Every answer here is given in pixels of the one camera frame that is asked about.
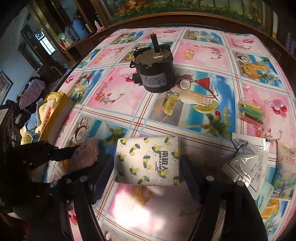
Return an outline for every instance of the glass cabinet door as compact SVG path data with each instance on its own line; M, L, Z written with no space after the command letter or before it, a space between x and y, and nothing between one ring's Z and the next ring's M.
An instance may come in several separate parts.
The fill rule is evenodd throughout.
M93 0L105 9L109 24L161 12L204 12L263 29L262 0Z

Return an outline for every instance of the black motor housing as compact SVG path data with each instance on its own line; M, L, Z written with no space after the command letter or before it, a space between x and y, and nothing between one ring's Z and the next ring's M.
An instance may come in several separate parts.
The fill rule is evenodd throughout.
M135 60L131 61L130 68L136 68L140 82L146 90L162 93L171 89L175 84L173 55L169 45L158 44L155 34L151 35L151 39L154 50L151 47L135 50L133 53Z

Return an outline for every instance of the window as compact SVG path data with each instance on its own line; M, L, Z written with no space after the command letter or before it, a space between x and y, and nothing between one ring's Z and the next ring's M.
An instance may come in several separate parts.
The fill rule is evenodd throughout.
M48 41L48 39L45 37L42 31L36 33L35 36L48 54L52 55L55 52L54 47L51 45L51 43Z

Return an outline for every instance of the blue bottle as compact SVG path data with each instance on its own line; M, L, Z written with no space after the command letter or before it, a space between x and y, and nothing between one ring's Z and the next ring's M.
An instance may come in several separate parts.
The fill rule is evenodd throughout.
M86 27L83 24L83 21L80 19L74 19L72 27L74 28L80 39L85 39L89 35L89 31L87 31Z

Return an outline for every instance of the tablecloth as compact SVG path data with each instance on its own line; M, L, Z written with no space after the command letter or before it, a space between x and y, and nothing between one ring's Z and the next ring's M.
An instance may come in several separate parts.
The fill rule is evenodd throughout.
M160 44L170 45L174 56L176 85L161 94L134 84L136 70L129 68L135 49L152 46L152 33ZM272 183L276 140L296 146L295 95L275 58L250 34L194 27L120 29L80 62L60 91L76 104L55 143L59 148L95 137L102 154L114 155L118 138L179 135L181 152L218 175L217 170L233 156L230 137L236 132L271 140L266 180ZM182 95L186 98L176 100ZM238 118L240 98L265 106L265 129ZM274 111L277 102L286 111ZM66 169L66 161L49 162L44 181L58 180ZM296 208L294 187L281 198L276 195L278 212L263 220L269 240L281 234ZM187 240L200 211L185 183L132 186L115 183L112 176L93 208L103 232L111 232L113 241ZM213 240L219 238L224 214L221 209ZM69 216L75 240L81 240L75 211Z

